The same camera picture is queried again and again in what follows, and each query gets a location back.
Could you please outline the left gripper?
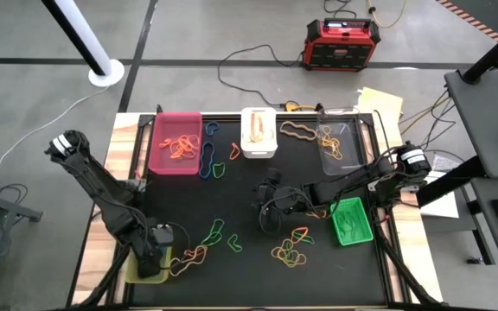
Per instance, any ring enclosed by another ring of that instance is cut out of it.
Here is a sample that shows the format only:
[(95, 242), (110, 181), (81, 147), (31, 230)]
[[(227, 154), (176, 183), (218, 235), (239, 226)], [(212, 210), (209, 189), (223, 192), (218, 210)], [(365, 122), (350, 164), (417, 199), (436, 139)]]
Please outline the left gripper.
[(161, 272), (161, 267), (157, 265), (162, 257), (162, 252), (152, 233), (147, 236), (140, 234), (133, 239), (132, 248), (136, 255), (138, 265), (138, 277), (150, 277), (158, 275)]

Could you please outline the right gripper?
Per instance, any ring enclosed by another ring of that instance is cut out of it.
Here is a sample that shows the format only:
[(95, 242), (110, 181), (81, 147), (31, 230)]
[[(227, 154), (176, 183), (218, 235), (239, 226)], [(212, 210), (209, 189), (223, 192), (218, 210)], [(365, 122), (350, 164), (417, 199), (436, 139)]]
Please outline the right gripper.
[(271, 198), (271, 184), (260, 183), (256, 187), (257, 201), (268, 201), (259, 207), (259, 217), (267, 217), (278, 209), (281, 213), (310, 213), (312, 204), (303, 190), (295, 187), (281, 187)]

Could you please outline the long blue rubber band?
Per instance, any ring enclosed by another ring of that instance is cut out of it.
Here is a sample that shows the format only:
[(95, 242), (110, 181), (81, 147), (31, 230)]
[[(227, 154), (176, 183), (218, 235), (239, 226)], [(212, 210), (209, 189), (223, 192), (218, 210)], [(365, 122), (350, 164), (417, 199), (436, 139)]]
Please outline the long blue rubber band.
[(200, 167), (198, 172), (199, 176), (203, 180), (208, 179), (212, 174), (214, 165), (214, 153), (214, 144), (210, 141), (205, 141), (201, 146)]

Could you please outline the long wavy tan rubber band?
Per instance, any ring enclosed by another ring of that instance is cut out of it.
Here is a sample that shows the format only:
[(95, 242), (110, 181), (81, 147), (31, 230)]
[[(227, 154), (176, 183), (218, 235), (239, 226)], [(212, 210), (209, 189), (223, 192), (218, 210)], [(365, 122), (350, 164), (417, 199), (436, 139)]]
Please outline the long wavy tan rubber band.
[[(295, 131), (289, 131), (286, 129), (287, 127), (291, 127), (293, 129), (296, 129), (296, 130), (304, 130), (305, 132), (309, 133), (309, 135), (305, 136), (305, 135), (298, 134)], [(317, 133), (315, 130), (309, 128), (308, 126), (306, 126), (304, 124), (295, 124), (291, 121), (282, 122), (282, 124), (280, 125), (280, 128), (279, 128), (279, 131), (281, 134), (284, 134), (286, 136), (295, 137), (296, 139), (304, 140), (304, 141), (308, 141), (308, 142), (312, 142), (312, 141), (315, 141), (317, 139)]]

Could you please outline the yellow translucent plastic basket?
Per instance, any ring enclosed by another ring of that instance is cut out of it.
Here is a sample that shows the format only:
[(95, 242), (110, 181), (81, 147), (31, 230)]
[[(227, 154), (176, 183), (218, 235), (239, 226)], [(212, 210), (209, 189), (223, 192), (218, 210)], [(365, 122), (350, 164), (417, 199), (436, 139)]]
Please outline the yellow translucent plastic basket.
[(160, 270), (160, 273), (155, 276), (150, 276), (142, 278), (137, 273), (137, 259), (133, 253), (130, 254), (127, 259), (127, 267), (125, 272), (125, 281), (130, 284), (160, 284), (166, 282), (169, 278), (169, 270)]

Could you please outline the white plastic basket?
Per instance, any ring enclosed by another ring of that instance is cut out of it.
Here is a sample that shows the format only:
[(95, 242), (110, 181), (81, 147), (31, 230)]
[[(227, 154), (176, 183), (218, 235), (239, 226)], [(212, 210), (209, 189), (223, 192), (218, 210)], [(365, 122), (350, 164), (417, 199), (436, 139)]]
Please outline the white plastic basket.
[[(274, 138), (263, 142), (253, 143), (250, 141), (251, 114), (259, 112), (263, 126), (274, 129)], [(245, 158), (269, 159), (272, 158), (278, 148), (276, 111), (270, 107), (247, 107), (241, 111), (240, 119), (240, 147)]]

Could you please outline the black table mat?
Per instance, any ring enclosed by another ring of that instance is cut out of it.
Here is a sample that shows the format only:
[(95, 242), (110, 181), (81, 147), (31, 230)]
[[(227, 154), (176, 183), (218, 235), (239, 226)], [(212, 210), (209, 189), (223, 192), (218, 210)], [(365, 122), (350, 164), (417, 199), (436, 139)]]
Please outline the black table mat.
[[(189, 267), (161, 284), (137, 284), (130, 294), (136, 307), (340, 307), (386, 303), (374, 243), (341, 246), (330, 220), (300, 213), (284, 217), (279, 232), (261, 229), (256, 187), (269, 168), (282, 174), (285, 186), (322, 181), (315, 143), (280, 136), (270, 159), (229, 160), (239, 141), (239, 124), (221, 120), (212, 136), (216, 162), (226, 164), (220, 179), (198, 175), (152, 175), (146, 191), (149, 215), (173, 222), (177, 235), (173, 253), (180, 256), (199, 244), (215, 219), (222, 219), (224, 238), (239, 235), (240, 253), (226, 241), (212, 245), (204, 263)], [(308, 227), (314, 244), (294, 244), (291, 232)], [(271, 256), (275, 247), (307, 257), (304, 265), (288, 268)]]

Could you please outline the clear plastic container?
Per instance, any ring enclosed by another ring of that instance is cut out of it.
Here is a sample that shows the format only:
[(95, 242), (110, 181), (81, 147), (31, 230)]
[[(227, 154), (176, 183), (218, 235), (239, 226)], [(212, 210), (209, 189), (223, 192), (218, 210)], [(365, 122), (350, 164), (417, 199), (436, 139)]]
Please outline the clear plastic container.
[(331, 138), (340, 142), (340, 151), (343, 155), (341, 160), (336, 160), (324, 153), (324, 147), (319, 143), (317, 134), (317, 145), (322, 162), (322, 170), (326, 175), (344, 175), (352, 170), (360, 168), (363, 164), (361, 155), (359, 121), (354, 114), (343, 109), (320, 110), (317, 115), (317, 133), (319, 125), (328, 125), (331, 128)]

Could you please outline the green plastic basket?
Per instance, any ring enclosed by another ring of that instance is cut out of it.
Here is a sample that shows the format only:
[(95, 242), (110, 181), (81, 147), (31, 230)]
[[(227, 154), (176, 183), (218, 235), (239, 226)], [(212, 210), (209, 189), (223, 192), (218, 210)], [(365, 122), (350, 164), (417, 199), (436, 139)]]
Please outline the green plastic basket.
[[(342, 236), (342, 232), (338, 225), (338, 220), (336, 219), (337, 213), (340, 209), (349, 208), (359, 209), (361, 213), (361, 235), (357, 236), (356, 238), (351, 238), (348, 234)], [(374, 235), (367, 218), (367, 213), (359, 197), (339, 200), (337, 203), (332, 204), (330, 206), (330, 214), (335, 228), (335, 234), (340, 245), (349, 246), (353, 244), (361, 244), (370, 242), (374, 239)]]

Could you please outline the pink plastic basket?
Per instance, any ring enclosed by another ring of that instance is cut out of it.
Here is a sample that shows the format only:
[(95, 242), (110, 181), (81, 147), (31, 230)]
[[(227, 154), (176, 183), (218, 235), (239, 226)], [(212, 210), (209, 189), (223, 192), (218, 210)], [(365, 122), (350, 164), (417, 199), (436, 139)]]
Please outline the pink plastic basket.
[[(191, 158), (171, 159), (170, 146), (160, 148), (159, 143), (170, 138), (172, 142), (189, 135), (200, 137), (199, 149), (193, 149)], [(200, 167), (202, 145), (202, 115), (199, 112), (162, 112), (156, 115), (150, 141), (148, 168), (158, 175), (196, 175)]]

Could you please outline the yellow paper sheets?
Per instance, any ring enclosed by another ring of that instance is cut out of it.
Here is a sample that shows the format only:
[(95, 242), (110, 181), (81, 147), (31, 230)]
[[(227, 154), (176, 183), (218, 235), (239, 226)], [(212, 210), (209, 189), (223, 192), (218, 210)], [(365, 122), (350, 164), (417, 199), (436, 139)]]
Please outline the yellow paper sheets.
[(384, 121), (397, 125), (401, 116), (404, 100), (401, 97), (372, 88), (363, 87), (358, 90), (356, 108), (362, 113), (377, 111)]

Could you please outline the red portable power station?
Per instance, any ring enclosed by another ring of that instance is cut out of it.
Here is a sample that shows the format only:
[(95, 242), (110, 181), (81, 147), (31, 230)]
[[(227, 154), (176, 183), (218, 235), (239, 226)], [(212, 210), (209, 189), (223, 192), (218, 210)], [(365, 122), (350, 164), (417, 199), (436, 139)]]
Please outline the red portable power station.
[(306, 28), (302, 67), (307, 70), (359, 72), (380, 42), (379, 27), (371, 19), (325, 18)]

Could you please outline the white paper sheet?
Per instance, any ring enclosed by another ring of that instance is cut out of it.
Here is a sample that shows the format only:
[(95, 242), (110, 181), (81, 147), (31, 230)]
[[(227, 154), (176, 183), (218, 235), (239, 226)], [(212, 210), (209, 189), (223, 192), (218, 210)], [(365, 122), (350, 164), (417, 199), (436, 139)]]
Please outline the white paper sheet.
[[(432, 170), (426, 177), (426, 186), (445, 175), (445, 172)], [(423, 216), (436, 216), (442, 218), (458, 219), (457, 201), (455, 192), (444, 194), (440, 198), (428, 203), (421, 204), (420, 212)]]

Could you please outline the grey desk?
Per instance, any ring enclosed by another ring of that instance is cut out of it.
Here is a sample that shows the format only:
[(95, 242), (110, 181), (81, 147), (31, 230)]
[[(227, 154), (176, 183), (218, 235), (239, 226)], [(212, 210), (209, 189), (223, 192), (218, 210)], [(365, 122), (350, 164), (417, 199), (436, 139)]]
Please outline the grey desk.
[(470, 185), (498, 250), (498, 70), (485, 73), (475, 84), (463, 81), (458, 72), (444, 79), (481, 163), (483, 174)]

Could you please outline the black and white pole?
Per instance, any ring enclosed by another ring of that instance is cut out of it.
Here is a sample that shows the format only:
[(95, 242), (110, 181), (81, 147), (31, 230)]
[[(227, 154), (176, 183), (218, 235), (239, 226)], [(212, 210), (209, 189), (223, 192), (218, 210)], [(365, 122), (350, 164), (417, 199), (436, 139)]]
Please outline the black and white pole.
[(125, 67), (119, 60), (109, 57), (75, 1), (41, 2), (90, 67), (90, 83), (97, 87), (116, 85), (124, 77)]

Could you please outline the black stand pole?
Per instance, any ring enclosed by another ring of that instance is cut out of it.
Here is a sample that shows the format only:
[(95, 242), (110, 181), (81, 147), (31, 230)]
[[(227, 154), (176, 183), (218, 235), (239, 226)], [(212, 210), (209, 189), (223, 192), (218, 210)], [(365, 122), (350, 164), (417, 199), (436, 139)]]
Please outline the black stand pole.
[(461, 73), (461, 79), (468, 84), (476, 84), (482, 75), (498, 62), (498, 43), (491, 48), (478, 62), (466, 72)]

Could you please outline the striped edge floor mat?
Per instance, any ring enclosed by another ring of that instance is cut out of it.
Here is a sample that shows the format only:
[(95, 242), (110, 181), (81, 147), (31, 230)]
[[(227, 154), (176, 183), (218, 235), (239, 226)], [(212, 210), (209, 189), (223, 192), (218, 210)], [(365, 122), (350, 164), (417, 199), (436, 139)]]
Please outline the striped edge floor mat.
[(498, 41), (498, 0), (435, 0), (494, 41)]

